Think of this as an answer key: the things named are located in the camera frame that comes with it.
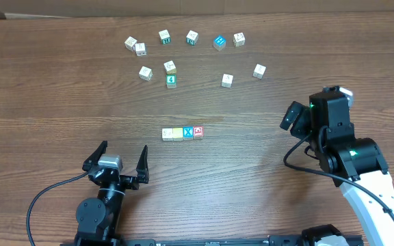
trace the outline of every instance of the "teal block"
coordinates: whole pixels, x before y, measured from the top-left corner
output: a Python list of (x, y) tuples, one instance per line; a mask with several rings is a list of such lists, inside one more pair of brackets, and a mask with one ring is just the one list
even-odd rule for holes
[(218, 45), (223, 45), (226, 42), (226, 39), (224, 39), (222, 36), (218, 36), (214, 42), (216, 42)]
[(194, 128), (192, 126), (183, 127), (183, 139), (184, 140), (192, 140)]
[(162, 44), (169, 44), (169, 43), (171, 43), (171, 38), (164, 38), (162, 40)]
[(194, 40), (190, 39), (190, 38), (186, 38), (186, 42), (190, 45), (196, 45), (196, 43), (194, 43)]
[(176, 88), (177, 87), (177, 80), (176, 75), (167, 75), (166, 77), (167, 88)]

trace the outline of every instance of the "row of blocks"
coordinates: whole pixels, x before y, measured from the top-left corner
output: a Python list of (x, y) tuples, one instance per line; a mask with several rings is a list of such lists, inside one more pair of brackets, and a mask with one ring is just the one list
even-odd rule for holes
[[(161, 37), (162, 44), (169, 44), (171, 43), (171, 37), (168, 33), (168, 30), (163, 30), (159, 32), (159, 36)], [(190, 45), (196, 45), (198, 40), (198, 33), (195, 31), (189, 31), (188, 35), (186, 36), (186, 42)], [(138, 43), (135, 38), (131, 36), (127, 38), (124, 42), (126, 48), (130, 51), (135, 51), (137, 56), (145, 56), (147, 55), (147, 49), (145, 47), (145, 43)]]
[(184, 126), (162, 129), (162, 140), (164, 141), (202, 139), (203, 135), (203, 126)]
[[(262, 79), (264, 76), (266, 67), (257, 64), (257, 66), (254, 68), (253, 71), (253, 77), (256, 77), (258, 79)], [(227, 87), (230, 88), (232, 87), (232, 82), (233, 82), (233, 76), (230, 74), (223, 74), (223, 79), (222, 79), (222, 87)]]
[[(172, 61), (167, 61), (166, 63), (163, 64), (163, 67), (165, 68), (165, 71), (167, 74), (176, 74), (177, 69), (176, 66), (174, 65), (174, 62)], [(146, 66), (142, 66), (140, 70), (140, 78), (145, 79), (147, 81), (150, 81), (151, 77), (153, 76), (153, 71), (151, 68), (147, 68)]]
[[(174, 63), (172, 61), (165, 63), (164, 66), (167, 71), (167, 77), (166, 77), (167, 88), (176, 88), (177, 87), (177, 77), (175, 75), (175, 73), (177, 72), (176, 66), (174, 65)], [(265, 66), (257, 64), (257, 66), (255, 67), (255, 69), (253, 71), (253, 77), (256, 77), (258, 79), (262, 79), (264, 76), (265, 69), (266, 69)], [(140, 70), (140, 78), (141, 79), (145, 79), (145, 80), (149, 81), (151, 79), (152, 75), (153, 75), (153, 73), (150, 68), (147, 68), (144, 66), (141, 68), (141, 70)], [(223, 74), (222, 87), (230, 88), (230, 87), (232, 87), (232, 83), (233, 83), (233, 76), (230, 74)]]
[[(171, 43), (170, 33), (168, 30), (163, 30), (159, 32), (159, 36), (161, 37), (162, 44), (169, 44)], [(186, 42), (190, 45), (196, 45), (198, 40), (198, 33), (195, 31), (189, 31), (188, 35), (186, 35)], [(233, 35), (233, 44), (235, 47), (243, 46), (246, 43), (246, 37), (244, 37), (243, 33), (237, 33)], [(137, 56), (145, 56), (147, 55), (147, 50), (145, 47), (145, 43), (137, 43), (135, 38), (131, 36), (127, 38), (126, 42), (124, 42), (125, 46), (130, 51), (135, 51)], [(226, 39), (222, 36), (218, 36), (213, 41), (213, 46), (218, 50), (221, 51), (224, 47), (226, 47)]]

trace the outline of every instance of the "wooden table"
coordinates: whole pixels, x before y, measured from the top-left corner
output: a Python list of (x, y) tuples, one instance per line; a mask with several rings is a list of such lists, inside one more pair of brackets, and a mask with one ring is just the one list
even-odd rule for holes
[[(163, 29), (172, 44), (161, 45)], [(235, 48), (238, 32), (246, 45)], [(221, 52), (218, 35), (228, 41)], [(128, 36), (148, 57), (124, 47)], [(176, 89), (165, 84), (170, 60)], [(267, 66), (262, 80), (256, 64)], [(142, 66), (151, 81), (138, 77)], [(224, 73), (230, 89), (220, 87)], [(279, 128), (285, 110), (325, 85), (354, 91), (356, 136), (376, 140), (394, 179), (394, 12), (0, 21), (0, 245), (27, 245), (33, 197), (81, 174), (102, 140), (126, 174), (148, 145), (150, 184), (128, 191), (122, 207), (127, 238), (298, 234), (327, 223), (363, 233), (330, 179), (282, 163), (297, 141)], [(163, 127), (186, 125), (204, 125), (205, 138), (161, 140)], [(319, 168), (302, 151), (291, 161)], [(43, 195), (31, 218), (36, 244), (71, 241), (77, 205), (97, 191), (84, 178)]]

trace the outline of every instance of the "black cable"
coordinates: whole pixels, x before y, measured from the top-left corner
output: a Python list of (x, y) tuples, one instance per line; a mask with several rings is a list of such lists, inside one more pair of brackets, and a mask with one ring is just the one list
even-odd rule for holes
[(379, 198), (377, 197), (375, 194), (373, 194), (371, 191), (369, 191), (368, 189), (364, 188), (363, 186), (348, 180), (346, 178), (342, 178), (340, 176), (334, 175), (334, 174), (328, 174), (326, 172), (322, 172), (322, 171), (318, 171), (318, 170), (314, 170), (314, 169), (309, 169), (309, 168), (304, 168), (304, 167), (296, 167), (295, 165), (289, 164), (287, 162), (288, 156), (290, 156), (291, 153), (293, 153), (294, 150), (296, 150), (303, 142), (305, 142), (309, 137), (311, 136), (311, 133), (309, 133), (304, 139), (300, 140), (295, 146), (293, 146), (284, 156), (284, 164), (285, 166), (297, 170), (297, 171), (303, 171), (303, 172), (308, 172), (308, 173), (312, 173), (312, 174), (317, 174), (317, 175), (322, 175), (322, 176), (326, 176), (329, 178), (333, 178), (336, 180), (340, 180), (342, 182), (348, 183), (349, 185), (353, 185), (356, 188), (360, 189), (361, 191), (364, 191), (367, 195), (369, 195), (370, 197), (372, 197), (375, 201), (377, 201), (377, 203), (379, 203), (382, 207), (383, 207), (383, 211), (384, 213), (388, 213), (391, 217), (391, 219), (394, 222), (394, 214), (393, 211)]
[(321, 126), (319, 129), (319, 136), (317, 138), (317, 145), (318, 145), (317, 148), (319, 149), (320, 153), (323, 153), (323, 146), (321, 145), (321, 139), (322, 139), (321, 136), (323, 135), (323, 130), (326, 130), (328, 128), (329, 128), (328, 126)]
[(30, 207), (28, 208), (28, 211), (27, 211), (27, 236), (28, 236), (28, 240), (30, 240), (31, 246), (36, 246), (36, 245), (34, 244), (33, 237), (31, 237), (31, 231), (30, 231), (30, 215), (31, 215), (31, 210), (33, 209), (33, 206), (34, 206), (34, 204), (36, 203), (36, 201), (39, 199), (39, 197), (40, 197), (41, 195), (43, 195), (43, 193), (45, 193), (45, 192), (51, 190), (51, 189), (54, 188), (54, 187), (58, 187), (58, 186), (60, 186), (60, 185), (68, 184), (69, 182), (76, 181), (76, 180), (78, 180), (78, 179), (80, 179), (80, 178), (83, 178), (83, 177), (86, 176), (86, 175), (88, 175), (88, 172), (86, 172), (86, 173), (84, 173), (84, 174), (82, 174), (82, 175), (80, 175), (80, 176), (77, 176), (77, 177), (74, 177), (74, 178), (70, 178), (70, 179), (65, 180), (65, 181), (61, 181), (61, 182), (59, 182), (59, 183), (57, 183), (57, 184), (53, 184), (53, 185), (51, 185), (51, 186), (49, 186), (49, 187), (43, 189), (41, 192), (39, 192), (39, 194), (37, 194), (37, 195), (35, 196), (35, 198), (34, 198), (33, 201), (31, 202)]
[(311, 158), (313, 158), (313, 159), (316, 159), (316, 160), (318, 160), (318, 158), (316, 157), (316, 156), (313, 156), (312, 154), (308, 154), (308, 151), (311, 149), (311, 146), (307, 146), (306, 148), (305, 148), (305, 150), (304, 150), (304, 153), (307, 155), (307, 156), (309, 156), (309, 157), (311, 157)]

